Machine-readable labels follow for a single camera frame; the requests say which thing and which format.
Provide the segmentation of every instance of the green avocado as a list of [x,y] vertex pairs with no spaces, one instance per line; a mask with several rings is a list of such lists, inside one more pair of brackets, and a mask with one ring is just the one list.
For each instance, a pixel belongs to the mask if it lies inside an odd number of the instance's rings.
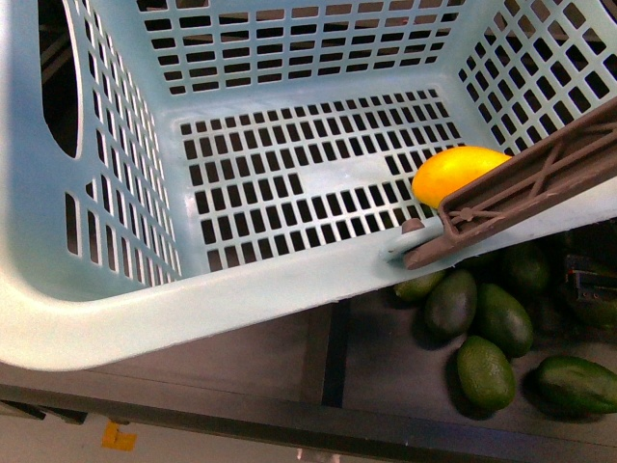
[[489,340],[467,338],[456,355],[456,368],[463,393],[478,407],[496,411],[514,400],[514,371],[503,352]]
[[424,321],[429,331],[441,340],[465,333],[473,322],[477,291],[467,270],[455,270],[445,277],[428,296]]
[[577,413],[617,412],[617,374],[594,362],[571,356],[552,356],[536,370],[540,394]]
[[526,354],[533,343],[533,325],[524,307],[497,285],[478,288],[475,324],[480,335],[510,357]]

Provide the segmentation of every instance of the rectangular slot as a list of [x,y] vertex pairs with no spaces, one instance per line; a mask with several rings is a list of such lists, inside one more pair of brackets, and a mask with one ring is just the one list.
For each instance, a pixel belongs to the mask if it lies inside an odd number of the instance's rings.
[[116,265],[116,238],[109,226],[105,227],[105,233],[107,235],[107,262],[109,268],[115,272],[118,268]]
[[90,238],[90,260],[94,263],[100,263],[100,254],[98,252],[98,223],[96,216],[88,211],[88,236]]
[[72,254],[79,256],[80,242],[77,221],[77,202],[69,193],[65,194],[65,214],[67,217],[67,249]]

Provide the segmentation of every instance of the yellow fruit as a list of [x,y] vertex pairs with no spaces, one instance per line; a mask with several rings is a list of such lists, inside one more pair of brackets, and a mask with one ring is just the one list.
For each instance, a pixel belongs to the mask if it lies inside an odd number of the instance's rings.
[[480,147],[456,147],[430,157],[416,172],[412,192],[437,207],[450,193],[473,182],[512,156]]

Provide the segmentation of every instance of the avocado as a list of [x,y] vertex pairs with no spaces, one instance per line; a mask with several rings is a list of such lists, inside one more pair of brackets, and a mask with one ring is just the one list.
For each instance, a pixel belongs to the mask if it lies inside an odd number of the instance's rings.
[[536,369],[540,394],[577,413],[616,413],[617,374],[579,357],[552,356]]
[[533,325],[524,307],[497,285],[478,288],[475,325],[509,357],[521,357],[533,343]]
[[516,392],[514,371],[492,342],[470,336],[456,355],[463,393],[473,404],[490,411],[507,407]]
[[506,248],[501,273],[508,288],[520,297],[541,294],[550,282],[549,260],[533,241]]
[[399,283],[394,286],[394,293],[405,302],[417,302],[423,299],[445,277],[445,270],[429,273],[421,277]]
[[467,270],[455,270],[430,293],[424,306],[429,331],[441,340],[465,333],[475,316],[475,280]]

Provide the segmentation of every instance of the floor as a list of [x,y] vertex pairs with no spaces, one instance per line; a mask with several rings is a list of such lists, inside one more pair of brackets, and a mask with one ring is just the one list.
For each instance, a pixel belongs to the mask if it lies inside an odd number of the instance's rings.
[[[132,423],[121,432],[137,434],[133,451],[104,449],[101,439],[108,420],[89,415],[82,425],[66,424],[51,415],[43,421],[0,416],[0,460],[10,463],[285,463],[298,461],[298,450]],[[314,463],[377,463],[352,456]]]

